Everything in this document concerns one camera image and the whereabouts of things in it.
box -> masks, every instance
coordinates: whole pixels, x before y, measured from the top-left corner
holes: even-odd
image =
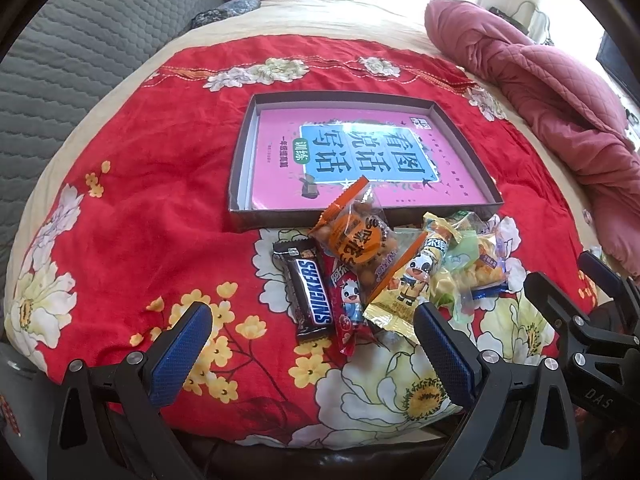
[[[366,92],[256,94],[238,137],[229,212],[238,230],[313,227],[365,175],[389,225],[502,205],[465,137],[433,101]]]

snickers logo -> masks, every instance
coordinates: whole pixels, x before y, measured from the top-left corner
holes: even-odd
[[[296,260],[296,263],[305,286],[313,323],[319,326],[331,324],[333,322],[331,306],[322,284],[318,266],[313,260]]]

red candy wrapper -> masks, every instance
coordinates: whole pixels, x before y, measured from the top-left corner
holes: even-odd
[[[338,258],[321,250],[325,287],[334,316],[338,348],[346,356],[353,355],[358,336],[372,340],[371,327],[364,319],[358,277]]]

green label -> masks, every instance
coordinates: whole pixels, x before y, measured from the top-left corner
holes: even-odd
[[[309,163],[309,144],[306,139],[293,139],[293,160],[298,164]]]

red floral blanket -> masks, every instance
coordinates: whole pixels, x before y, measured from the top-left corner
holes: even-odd
[[[340,448],[426,438],[456,409],[419,346],[393,333],[348,361],[331,339],[298,345],[271,257],[299,230],[237,234],[226,187],[255,92],[353,90],[438,102],[466,135],[505,205],[492,222],[509,243],[510,293],[478,302],[457,326],[480,348],[537,364],[551,327],[523,295],[543,270],[585,311],[593,284],[558,187],[499,105],[456,67],[366,41],[267,36],[185,50],[149,76],[78,158],[26,255],[9,338],[49,377],[81,357],[119,362],[146,349],[193,300],[214,328],[172,426],[241,444]]]

